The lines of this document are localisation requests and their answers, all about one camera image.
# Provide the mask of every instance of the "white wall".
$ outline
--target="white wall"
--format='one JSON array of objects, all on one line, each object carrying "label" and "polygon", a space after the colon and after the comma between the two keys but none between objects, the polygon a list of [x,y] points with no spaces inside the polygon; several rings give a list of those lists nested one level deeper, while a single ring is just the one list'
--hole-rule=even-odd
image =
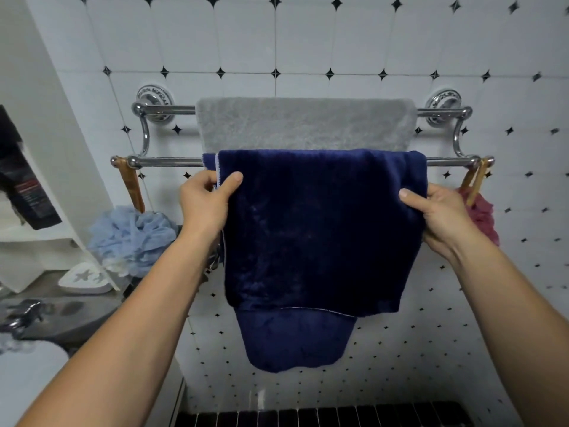
[{"label": "white wall", "polygon": [[[400,0],[396,12],[395,0],[340,0],[337,10],[333,0],[280,0],[276,9],[268,0],[27,1],[115,204],[129,198],[108,159],[140,149],[129,106],[141,85],[164,85],[186,105],[276,95],[409,97],[422,106],[454,87],[474,108],[464,150],[496,156],[482,193],[495,205],[504,251],[569,314],[569,0],[517,0],[518,9],[509,8],[516,0],[459,0],[455,12],[455,0]],[[451,156],[449,138],[423,120],[419,127],[412,148]],[[201,154],[193,116],[152,135],[150,155]],[[180,222],[176,190],[185,172],[145,168],[148,208]],[[446,172],[429,169],[429,178],[458,186],[464,170]],[[517,422],[456,278],[428,251],[400,312],[360,319],[345,356],[325,372],[254,369],[222,280],[217,272],[201,287],[176,352],[194,411],[449,398],[477,423]]]}]

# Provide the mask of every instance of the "white soap dish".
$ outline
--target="white soap dish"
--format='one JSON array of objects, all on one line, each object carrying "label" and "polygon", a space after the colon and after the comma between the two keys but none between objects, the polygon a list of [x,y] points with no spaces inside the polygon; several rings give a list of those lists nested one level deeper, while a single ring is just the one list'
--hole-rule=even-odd
[{"label": "white soap dish", "polygon": [[105,275],[89,262],[75,265],[59,279],[57,285],[73,294],[103,294],[113,288]]}]

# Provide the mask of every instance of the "faucet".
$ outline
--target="faucet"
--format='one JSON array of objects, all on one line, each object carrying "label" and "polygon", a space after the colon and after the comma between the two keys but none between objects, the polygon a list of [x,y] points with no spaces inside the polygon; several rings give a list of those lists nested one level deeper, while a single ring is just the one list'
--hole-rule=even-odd
[{"label": "faucet", "polygon": [[15,340],[22,338],[26,328],[36,320],[43,321],[43,303],[38,299],[24,299],[17,306],[9,306],[11,313],[0,322],[0,332],[9,332]]}]

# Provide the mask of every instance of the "white shelf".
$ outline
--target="white shelf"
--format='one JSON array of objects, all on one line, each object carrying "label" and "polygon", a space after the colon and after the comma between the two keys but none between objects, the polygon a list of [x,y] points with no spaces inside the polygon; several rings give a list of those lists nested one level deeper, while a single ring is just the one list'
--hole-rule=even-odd
[{"label": "white shelf", "polygon": [[13,243],[23,241],[49,241],[73,238],[69,228],[63,224],[57,224],[51,228],[32,229],[25,224],[11,228],[0,228],[0,243]]}]

